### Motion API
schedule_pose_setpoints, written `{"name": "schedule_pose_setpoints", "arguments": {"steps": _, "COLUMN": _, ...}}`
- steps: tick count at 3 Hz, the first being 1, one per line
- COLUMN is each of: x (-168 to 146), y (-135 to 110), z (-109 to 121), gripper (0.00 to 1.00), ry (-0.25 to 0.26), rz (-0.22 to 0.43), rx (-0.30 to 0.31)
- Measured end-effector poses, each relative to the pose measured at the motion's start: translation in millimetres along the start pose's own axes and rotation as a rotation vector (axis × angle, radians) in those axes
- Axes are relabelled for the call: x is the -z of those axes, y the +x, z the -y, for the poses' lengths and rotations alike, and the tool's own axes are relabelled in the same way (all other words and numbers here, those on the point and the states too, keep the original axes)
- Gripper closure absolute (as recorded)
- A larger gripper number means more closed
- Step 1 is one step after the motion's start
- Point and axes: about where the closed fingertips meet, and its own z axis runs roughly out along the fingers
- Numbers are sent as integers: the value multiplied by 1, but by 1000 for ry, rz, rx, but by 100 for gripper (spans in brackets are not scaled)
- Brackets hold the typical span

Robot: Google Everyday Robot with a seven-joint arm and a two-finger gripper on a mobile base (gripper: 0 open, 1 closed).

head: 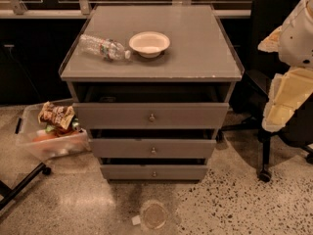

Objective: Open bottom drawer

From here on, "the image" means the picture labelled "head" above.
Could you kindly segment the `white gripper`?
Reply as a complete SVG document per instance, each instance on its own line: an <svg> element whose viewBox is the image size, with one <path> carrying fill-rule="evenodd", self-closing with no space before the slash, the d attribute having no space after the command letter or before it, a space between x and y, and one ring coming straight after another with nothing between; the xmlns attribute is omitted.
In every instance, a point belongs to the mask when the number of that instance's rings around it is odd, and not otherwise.
<svg viewBox="0 0 313 235"><path fill-rule="evenodd" d="M286 73L275 74L263 111L262 127L277 132L313 93L313 70L305 69L313 68L313 0L300 0L257 49L267 53L279 49L279 59L291 66Z"/></svg>

